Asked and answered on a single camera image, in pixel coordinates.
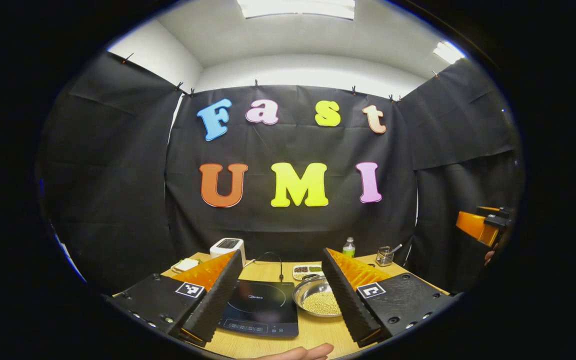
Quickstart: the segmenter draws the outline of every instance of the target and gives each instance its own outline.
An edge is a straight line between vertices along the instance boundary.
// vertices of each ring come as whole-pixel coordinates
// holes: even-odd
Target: ceiling
[[[448,66],[433,54],[437,43],[445,39],[382,0],[357,0],[354,20],[315,14],[245,19],[237,0],[192,0],[172,7],[157,20],[204,68],[282,54],[368,60],[424,79]]]

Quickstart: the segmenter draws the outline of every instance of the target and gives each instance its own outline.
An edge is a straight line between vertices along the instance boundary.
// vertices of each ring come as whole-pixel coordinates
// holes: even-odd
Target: plastic bottle
[[[352,239],[352,237],[348,237],[348,239],[346,239],[345,245],[343,246],[343,249],[341,252],[344,255],[350,256],[351,258],[355,257],[355,244],[354,244],[354,240]]]

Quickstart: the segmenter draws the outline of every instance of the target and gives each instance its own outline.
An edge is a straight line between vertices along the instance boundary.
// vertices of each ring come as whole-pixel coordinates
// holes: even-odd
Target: small container
[[[352,237],[348,237],[348,239],[345,240],[345,245],[343,246],[341,253],[343,253],[343,255],[348,255],[351,258],[355,257],[355,244],[354,244],[354,239],[352,239]]]
[[[317,275],[323,276],[322,265],[295,265],[292,267],[292,277],[301,281],[304,276]]]
[[[377,265],[380,267],[387,267],[393,263],[393,257],[395,256],[395,251],[391,251],[390,246],[382,246],[377,249]]]

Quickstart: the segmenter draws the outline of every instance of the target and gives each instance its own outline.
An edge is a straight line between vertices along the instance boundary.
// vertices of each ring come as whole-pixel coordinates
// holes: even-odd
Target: metal bowl
[[[341,312],[332,315],[318,314],[317,312],[308,311],[304,309],[304,306],[302,306],[304,300],[306,300],[306,298],[311,296],[312,294],[325,293],[331,291],[332,289],[330,288],[328,280],[326,280],[326,276],[318,275],[315,277],[307,278],[306,280],[303,280],[301,284],[297,285],[294,291],[292,292],[292,300],[294,301],[295,304],[297,304],[297,306],[299,306],[302,310],[304,310],[304,312],[307,312],[308,314],[311,314],[315,317],[320,318],[340,317]]]

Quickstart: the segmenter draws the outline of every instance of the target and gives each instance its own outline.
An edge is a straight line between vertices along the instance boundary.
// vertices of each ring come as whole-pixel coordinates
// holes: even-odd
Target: hand
[[[495,254],[494,250],[490,250],[486,253],[486,256],[484,256],[484,260],[486,260],[486,262],[484,262],[484,266],[486,266],[490,262],[490,259],[494,254]]]
[[[486,253],[486,255],[484,256],[484,260],[486,261],[484,262],[484,266],[486,266],[490,262],[490,259],[492,259],[492,256],[495,254],[495,250],[497,250],[498,245],[499,244],[495,244],[494,248],[492,248],[492,250]]]
[[[328,354],[334,349],[334,346],[325,342],[320,346],[306,350],[303,346],[293,348],[282,353],[274,353],[272,355],[265,355],[256,357],[254,359],[247,358],[245,360],[326,360]]]

